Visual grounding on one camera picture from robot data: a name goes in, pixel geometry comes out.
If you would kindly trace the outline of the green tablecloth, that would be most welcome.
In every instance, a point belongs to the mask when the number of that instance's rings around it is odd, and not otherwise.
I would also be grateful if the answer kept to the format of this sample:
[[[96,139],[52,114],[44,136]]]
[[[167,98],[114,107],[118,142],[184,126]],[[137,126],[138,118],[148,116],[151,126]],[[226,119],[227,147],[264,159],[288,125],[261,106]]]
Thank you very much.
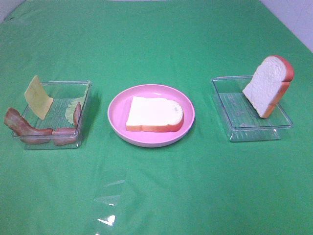
[[[253,74],[272,54],[295,76],[278,141],[230,142],[216,76]],[[257,0],[27,0],[0,26],[0,113],[23,111],[33,76],[91,80],[77,149],[26,151],[0,126],[3,235],[310,235],[313,55]],[[139,84],[185,93],[196,116],[162,148],[120,139],[111,100]]]

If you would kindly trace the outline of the green lettuce leaf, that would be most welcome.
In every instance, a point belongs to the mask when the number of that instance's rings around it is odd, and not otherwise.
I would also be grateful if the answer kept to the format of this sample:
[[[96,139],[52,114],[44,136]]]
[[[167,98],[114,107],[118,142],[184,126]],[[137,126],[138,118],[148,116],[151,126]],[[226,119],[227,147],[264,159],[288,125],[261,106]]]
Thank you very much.
[[[83,96],[81,96],[79,98],[75,98],[67,106],[67,109],[65,112],[65,118],[69,123],[73,124],[75,127],[78,124],[78,119],[80,117],[79,112],[82,110],[83,104],[86,100],[87,91],[88,91],[88,87],[86,87]]]

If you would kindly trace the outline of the bread slice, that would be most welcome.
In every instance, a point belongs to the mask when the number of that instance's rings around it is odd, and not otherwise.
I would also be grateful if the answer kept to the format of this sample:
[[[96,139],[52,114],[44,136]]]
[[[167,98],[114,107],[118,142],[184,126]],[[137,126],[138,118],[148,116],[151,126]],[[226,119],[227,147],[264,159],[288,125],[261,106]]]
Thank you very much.
[[[278,55],[266,57],[256,69],[243,94],[259,117],[268,118],[293,80],[290,62]]]
[[[176,132],[184,123],[181,105],[166,98],[134,96],[126,121],[127,131]]]

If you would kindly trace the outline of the bacon strip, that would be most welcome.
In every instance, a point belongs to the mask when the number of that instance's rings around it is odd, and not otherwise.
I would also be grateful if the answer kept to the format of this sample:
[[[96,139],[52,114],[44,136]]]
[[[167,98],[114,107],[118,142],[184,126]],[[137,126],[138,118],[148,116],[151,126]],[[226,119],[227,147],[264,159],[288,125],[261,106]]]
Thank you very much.
[[[43,136],[52,135],[52,128],[36,129],[32,127],[20,113],[9,107],[4,116],[4,123],[13,130],[18,136],[40,136],[39,138],[22,138],[21,141],[27,144],[41,144],[50,142],[50,138],[43,138]]]
[[[55,145],[62,146],[62,145],[76,142],[77,137],[75,133],[78,127],[78,121],[81,115],[81,111],[82,111],[81,103],[78,102],[72,115],[74,128],[57,128],[52,131],[52,135],[66,136],[64,138],[61,138],[61,137],[55,138],[54,139]]]

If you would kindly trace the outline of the yellow cheese slice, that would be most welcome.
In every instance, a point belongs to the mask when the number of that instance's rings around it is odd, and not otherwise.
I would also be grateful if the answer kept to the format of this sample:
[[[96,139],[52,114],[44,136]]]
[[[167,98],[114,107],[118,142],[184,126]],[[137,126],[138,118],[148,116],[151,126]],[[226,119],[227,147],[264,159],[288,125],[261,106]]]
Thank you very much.
[[[29,83],[24,92],[24,97],[33,113],[44,120],[54,99],[45,92],[37,75]]]

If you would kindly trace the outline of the pink round plate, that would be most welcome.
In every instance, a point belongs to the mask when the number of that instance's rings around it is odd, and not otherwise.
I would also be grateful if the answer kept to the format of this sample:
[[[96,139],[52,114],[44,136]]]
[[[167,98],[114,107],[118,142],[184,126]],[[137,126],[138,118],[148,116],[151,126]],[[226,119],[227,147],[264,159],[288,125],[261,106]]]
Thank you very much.
[[[126,121],[133,96],[162,97],[178,102],[184,111],[182,127],[176,132],[127,131]],[[163,147],[179,141],[191,129],[195,119],[190,99],[181,91],[160,84],[138,85],[120,92],[109,104],[107,114],[112,129],[121,139],[142,147]]]

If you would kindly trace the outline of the clear plastic tray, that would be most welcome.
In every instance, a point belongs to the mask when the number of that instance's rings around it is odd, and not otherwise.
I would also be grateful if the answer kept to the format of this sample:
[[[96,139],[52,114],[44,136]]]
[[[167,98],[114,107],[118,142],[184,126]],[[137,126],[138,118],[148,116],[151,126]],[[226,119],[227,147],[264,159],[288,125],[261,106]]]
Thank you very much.
[[[231,142],[279,140],[293,127],[280,104],[268,118],[260,118],[242,90],[251,75],[219,76],[211,79],[212,99],[227,138]]]
[[[92,87],[92,82],[85,81],[49,81],[43,82],[42,86],[48,96],[52,97],[53,103],[45,116],[44,120],[38,118],[31,108],[27,105],[21,116],[34,128],[74,128],[74,125],[69,123],[65,118],[65,112],[68,104],[70,104],[75,98],[79,98],[84,95],[86,87],[88,87],[86,100],[83,104],[81,115],[78,121],[78,127],[76,129],[76,142],[62,146],[54,144],[54,139],[57,137],[64,138],[66,136],[43,136],[43,138],[50,138],[50,142],[41,144],[27,144],[21,141],[22,138],[39,138],[40,136],[18,136],[15,132],[11,133],[11,136],[15,140],[19,140],[25,150],[47,150],[47,149],[75,149],[81,145],[83,134],[82,129],[86,117],[87,108],[89,106],[89,95]]]

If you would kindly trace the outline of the clear right plastic tray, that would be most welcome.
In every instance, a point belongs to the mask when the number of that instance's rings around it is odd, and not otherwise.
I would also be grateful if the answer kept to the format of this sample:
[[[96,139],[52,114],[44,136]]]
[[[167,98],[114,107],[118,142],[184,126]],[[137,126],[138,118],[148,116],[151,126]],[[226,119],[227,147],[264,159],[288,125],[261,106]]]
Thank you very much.
[[[251,75],[219,76],[211,79],[212,99],[227,138],[231,142],[279,140],[293,127],[280,104],[268,118],[260,118],[242,90]]]

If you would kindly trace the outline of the clear left plastic tray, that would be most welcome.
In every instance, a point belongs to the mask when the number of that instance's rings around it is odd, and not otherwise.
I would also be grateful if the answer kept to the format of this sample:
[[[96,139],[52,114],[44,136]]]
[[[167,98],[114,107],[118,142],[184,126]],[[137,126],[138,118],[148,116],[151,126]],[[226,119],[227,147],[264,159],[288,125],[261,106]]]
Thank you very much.
[[[53,103],[45,116],[44,120],[38,118],[31,108],[27,105],[21,116],[34,128],[74,128],[74,125],[69,123],[65,118],[65,112],[68,104],[70,104],[75,98],[79,98],[84,95],[86,87],[88,87],[86,100],[83,104],[81,115],[78,121],[78,127],[76,129],[76,142],[62,146],[54,144],[54,139],[57,137],[64,138],[66,136],[43,136],[43,138],[50,138],[50,142],[41,144],[27,144],[21,141],[22,138],[39,138],[40,136],[18,136],[15,132],[11,133],[11,136],[15,140],[19,140],[25,150],[47,150],[47,149],[75,149],[81,145],[83,134],[82,129],[86,117],[87,108],[89,106],[89,95],[92,87],[92,82],[85,81],[49,81],[43,82],[42,86],[48,96],[52,97]]]

